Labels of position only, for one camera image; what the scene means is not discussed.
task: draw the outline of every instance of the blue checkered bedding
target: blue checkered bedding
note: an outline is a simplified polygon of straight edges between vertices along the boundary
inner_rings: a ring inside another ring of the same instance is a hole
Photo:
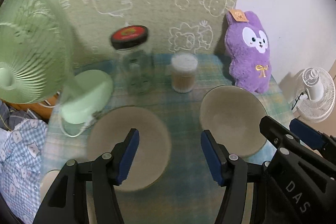
[[[27,119],[4,143],[0,138],[0,192],[25,224],[32,224],[40,206],[41,150],[46,131],[45,122]]]

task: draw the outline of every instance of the plush toy ear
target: plush toy ear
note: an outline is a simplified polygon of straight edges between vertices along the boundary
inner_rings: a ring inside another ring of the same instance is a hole
[[[225,14],[225,17],[229,25],[231,25],[234,21],[236,21],[229,11]]]
[[[245,14],[246,18],[248,19],[249,24],[251,24],[252,26],[255,26],[255,27],[259,27],[259,28],[262,27],[259,18],[257,17],[257,15],[254,12],[246,11],[244,14]]]

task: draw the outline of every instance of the embroidered ribbon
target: embroidered ribbon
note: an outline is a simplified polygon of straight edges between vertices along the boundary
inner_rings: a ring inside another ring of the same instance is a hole
[[[259,75],[259,78],[260,77],[266,77],[266,75],[265,75],[265,70],[268,70],[268,65],[266,65],[266,66],[262,66],[262,65],[256,65],[255,66],[255,69],[257,70],[257,71],[260,71],[261,70],[261,73],[260,73],[260,75]]]

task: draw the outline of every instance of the table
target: table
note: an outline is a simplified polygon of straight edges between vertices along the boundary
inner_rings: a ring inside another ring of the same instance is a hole
[[[200,146],[201,126],[199,108],[204,95],[218,85],[232,85],[228,74],[230,58],[226,56],[199,54],[199,74],[194,90],[179,94],[172,90],[167,65],[171,54],[154,55],[155,89],[141,96],[129,96],[122,76],[114,61],[87,65],[87,69],[100,69],[110,74],[115,83],[114,93],[104,108],[106,113],[121,106],[145,107],[167,125],[172,140],[171,159],[162,176],[146,189],[122,193],[116,192],[125,223],[214,223],[221,204],[224,189],[212,180]],[[269,91],[256,95],[268,115],[288,127],[294,118],[277,83],[271,78]],[[76,138],[66,137],[59,127],[58,107],[49,121],[43,150],[41,177],[53,169],[61,169],[69,159],[86,161],[88,129]],[[68,126],[68,131],[78,130]],[[261,164],[271,160],[275,148],[269,143],[255,155],[246,159]]]

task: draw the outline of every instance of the stuffed animal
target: stuffed animal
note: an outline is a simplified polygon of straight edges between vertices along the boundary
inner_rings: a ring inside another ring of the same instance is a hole
[[[255,13],[248,11],[245,16],[249,22],[238,22],[230,12],[226,13],[228,29],[224,43],[231,56],[229,73],[236,86],[264,93],[272,72],[268,37]]]

